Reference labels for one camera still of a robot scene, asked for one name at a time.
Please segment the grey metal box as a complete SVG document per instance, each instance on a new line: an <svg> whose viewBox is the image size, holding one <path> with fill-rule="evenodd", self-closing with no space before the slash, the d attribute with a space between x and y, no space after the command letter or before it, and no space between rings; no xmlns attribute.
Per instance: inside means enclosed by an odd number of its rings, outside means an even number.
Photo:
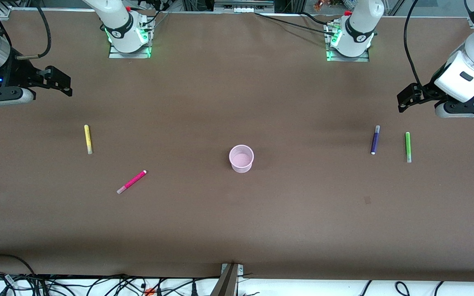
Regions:
<svg viewBox="0 0 474 296"><path fill-rule="evenodd" d="M274 0L213 0L213 11L219 13L275 13Z"/></svg>

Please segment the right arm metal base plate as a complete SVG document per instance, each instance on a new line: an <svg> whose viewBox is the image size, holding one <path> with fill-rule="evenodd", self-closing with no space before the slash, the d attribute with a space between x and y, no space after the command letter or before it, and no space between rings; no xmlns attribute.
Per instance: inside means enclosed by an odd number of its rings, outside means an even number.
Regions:
<svg viewBox="0 0 474 296"><path fill-rule="evenodd" d="M155 21L147 16L129 13L127 22L118 28L106 28L110 42L109 58L150 58Z"/></svg>

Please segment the pink plastic cup holder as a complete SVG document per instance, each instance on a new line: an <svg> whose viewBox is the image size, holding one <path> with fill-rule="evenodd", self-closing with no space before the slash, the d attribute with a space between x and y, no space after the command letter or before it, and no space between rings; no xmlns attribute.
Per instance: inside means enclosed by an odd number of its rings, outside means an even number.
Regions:
<svg viewBox="0 0 474 296"><path fill-rule="evenodd" d="M235 172L246 173L252 168L254 152L246 145L235 146L230 150L229 161Z"/></svg>

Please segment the purple marker pen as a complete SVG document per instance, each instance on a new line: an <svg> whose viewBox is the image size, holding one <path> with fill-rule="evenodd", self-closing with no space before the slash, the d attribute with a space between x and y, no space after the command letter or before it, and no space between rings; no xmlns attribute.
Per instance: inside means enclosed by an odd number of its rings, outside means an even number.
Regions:
<svg viewBox="0 0 474 296"><path fill-rule="evenodd" d="M377 153L379 135L380 135L380 128L381 128L380 125L375 126L374 135L372 137L372 142L371 142L371 150L370 150L371 155L375 155Z"/></svg>

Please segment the metal table bracket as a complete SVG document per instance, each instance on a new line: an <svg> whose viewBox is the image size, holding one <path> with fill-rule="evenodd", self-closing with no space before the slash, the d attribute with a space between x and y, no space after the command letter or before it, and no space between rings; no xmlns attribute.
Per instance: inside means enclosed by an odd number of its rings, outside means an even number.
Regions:
<svg viewBox="0 0 474 296"><path fill-rule="evenodd" d="M244 276L242 264L222 264L221 275L209 296L237 296L238 281L242 276Z"/></svg>

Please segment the pink marker pen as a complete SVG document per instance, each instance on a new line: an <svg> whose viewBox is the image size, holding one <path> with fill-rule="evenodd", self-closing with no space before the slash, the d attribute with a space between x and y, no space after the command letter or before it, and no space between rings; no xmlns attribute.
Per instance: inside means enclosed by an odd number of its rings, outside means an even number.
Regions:
<svg viewBox="0 0 474 296"><path fill-rule="evenodd" d="M137 175L135 175L133 178L131 178L126 184L124 184L120 189L118 189L116 192L117 194L123 193L125 190L130 188L133 184L135 184L138 180L141 180L145 175L147 174L147 170L142 170L139 172Z"/></svg>

